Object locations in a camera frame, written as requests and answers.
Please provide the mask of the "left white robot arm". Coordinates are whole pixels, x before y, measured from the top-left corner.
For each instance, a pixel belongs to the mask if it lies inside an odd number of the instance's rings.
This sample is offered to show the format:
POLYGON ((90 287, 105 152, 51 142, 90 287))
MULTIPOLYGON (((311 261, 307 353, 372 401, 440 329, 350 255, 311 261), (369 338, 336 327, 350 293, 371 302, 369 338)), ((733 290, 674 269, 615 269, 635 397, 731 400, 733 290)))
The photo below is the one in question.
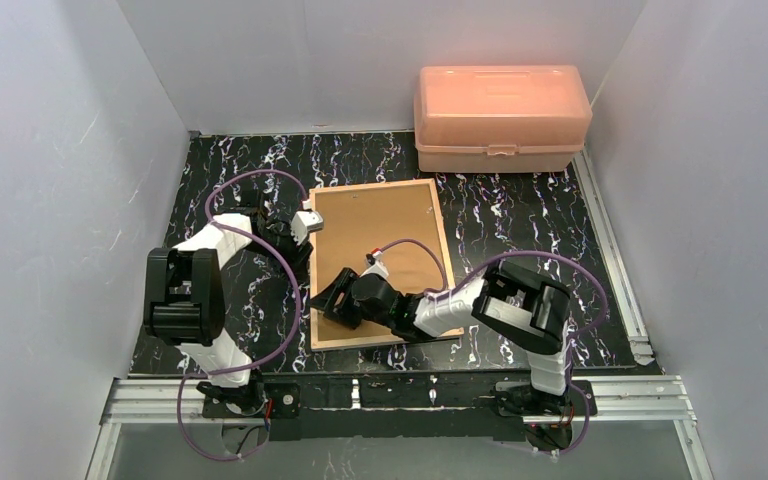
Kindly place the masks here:
POLYGON ((259 412, 268 402, 260 372, 225 328, 223 267, 248 250, 280 254, 301 276, 313 252, 310 235, 323 227, 323 217, 309 201, 291 220, 283 220, 271 215, 263 193, 247 191, 238 206, 215 215, 191 238, 149 252, 143 328, 206 373, 198 389, 208 399, 243 415, 259 412))

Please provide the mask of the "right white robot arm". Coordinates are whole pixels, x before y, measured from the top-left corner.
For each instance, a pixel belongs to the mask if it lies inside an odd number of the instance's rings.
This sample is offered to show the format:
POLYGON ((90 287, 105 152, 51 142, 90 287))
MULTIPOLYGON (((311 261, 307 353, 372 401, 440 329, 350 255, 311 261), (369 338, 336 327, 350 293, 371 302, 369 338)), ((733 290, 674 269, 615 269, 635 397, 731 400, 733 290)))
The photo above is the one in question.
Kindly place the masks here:
POLYGON ((527 383, 494 388, 500 414, 566 414, 567 287, 509 260, 495 261, 461 287, 430 296, 402 293, 388 275, 380 262, 362 273, 345 267, 312 298, 311 307, 345 327, 363 321, 381 325, 408 343, 481 323, 522 348, 529 362, 527 383))

